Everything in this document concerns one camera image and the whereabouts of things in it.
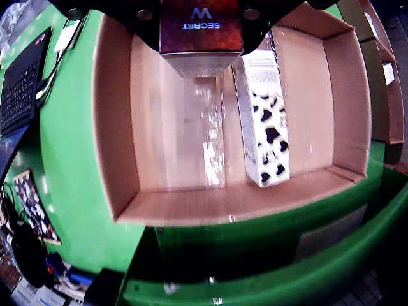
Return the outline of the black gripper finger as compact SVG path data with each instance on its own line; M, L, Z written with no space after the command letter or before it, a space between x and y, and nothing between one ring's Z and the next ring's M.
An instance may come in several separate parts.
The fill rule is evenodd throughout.
M70 20L78 20L91 10L100 11L138 35L151 49L159 50L159 1L53 1L52 4Z
M325 10L336 3L334 0L242 1L243 53L249 54L257 49L272 26L304 2L317 10Z

